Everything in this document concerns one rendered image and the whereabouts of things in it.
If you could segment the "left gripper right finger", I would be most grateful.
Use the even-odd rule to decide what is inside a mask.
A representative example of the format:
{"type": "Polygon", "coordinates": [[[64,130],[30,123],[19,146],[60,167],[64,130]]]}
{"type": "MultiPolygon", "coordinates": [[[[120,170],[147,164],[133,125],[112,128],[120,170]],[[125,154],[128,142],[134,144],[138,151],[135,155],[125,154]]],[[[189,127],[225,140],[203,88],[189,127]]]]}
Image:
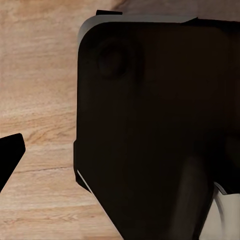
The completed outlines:
{"type": "Polygon", "coordinates": [[[240,135],[229,133],[224,150],[240,172],[240,135]]]}

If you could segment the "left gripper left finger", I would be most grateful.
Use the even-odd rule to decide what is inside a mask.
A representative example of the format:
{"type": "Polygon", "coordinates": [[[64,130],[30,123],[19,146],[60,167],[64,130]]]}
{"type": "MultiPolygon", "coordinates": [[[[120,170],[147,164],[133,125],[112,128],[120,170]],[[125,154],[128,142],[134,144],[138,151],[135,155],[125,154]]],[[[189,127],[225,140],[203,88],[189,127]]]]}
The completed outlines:
{"type": "Polygon", "coordinates": [[[26,151],[21,133],[0,138],[0,192],[26,151]]]}

